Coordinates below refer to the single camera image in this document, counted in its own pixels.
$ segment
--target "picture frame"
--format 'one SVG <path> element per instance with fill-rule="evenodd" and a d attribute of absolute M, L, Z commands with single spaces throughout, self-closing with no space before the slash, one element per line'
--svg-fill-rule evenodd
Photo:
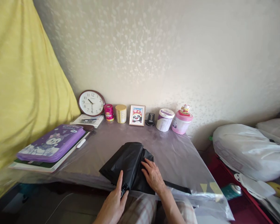
<path fill-rule="evenodd" d="M 145 106 L 131 105 L 129 125 L 144 126 Z"/>

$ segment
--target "yellow fabric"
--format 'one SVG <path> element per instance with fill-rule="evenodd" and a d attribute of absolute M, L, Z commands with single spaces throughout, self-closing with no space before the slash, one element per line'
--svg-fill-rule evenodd
<path fill-rule="evenodd" d="M 0 1 L 0 169 L 80 115 L 32 0 Z M 0 196 L 10 187 L 0 182 Z"/>

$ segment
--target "umbrella strap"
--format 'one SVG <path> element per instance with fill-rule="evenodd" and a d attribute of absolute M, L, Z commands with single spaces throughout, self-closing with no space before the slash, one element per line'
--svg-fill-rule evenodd
<path fill-rule="evenodd" d="M 168 186 L 168 187 L 172 187 L 172 188 L 174 188 L 176 190 L 179 190 L 179 191 L 191 194 L 190 188 L 182 187 L 182 186 L 179 186 L 177 184 L 170 183 L 170 182 L 168 182 L 166 180 L 164 180 L 164 182 L 165 182 L 166 186 Z"/>

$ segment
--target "wallpaper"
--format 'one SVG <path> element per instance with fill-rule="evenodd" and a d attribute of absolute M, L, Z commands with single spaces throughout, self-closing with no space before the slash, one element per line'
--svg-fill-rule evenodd
<path fill-rule="evenodd" d="M 177 111 L 198 150 L 280 111 L 280 0 L 34 0 L 76 97 Z"/>

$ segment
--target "hand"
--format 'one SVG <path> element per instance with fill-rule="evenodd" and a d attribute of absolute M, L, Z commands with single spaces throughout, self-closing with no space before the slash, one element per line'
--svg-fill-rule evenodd
<path fill-rule="evenodd" d="M 116 189 L 112 191 L 106 198 L 99 214 L 97 215 L 96 220 L 94 221 L 94 224 L 118 223 L 122 213 L 124 212 L 125 203 L 127 202 L 128 198 L 128 191 L 126 191 L 122 196 L 122 199 L 120 200 L 123 174 L 123 171 L 120 171 Z"/>
<path fill-rule="evenodd" d="M 163 191 L 167 189 L 163 178 L 161 176 L 161 173 L 159 171 L 159 168 L 156 166 L 156 164 L 147 158 L 144 159 L 145 162 L 141 162 L 142 165 L 146 168 L 141 169 L 143 172 L 149 186 L 158 194 L 160 195 Z"/>

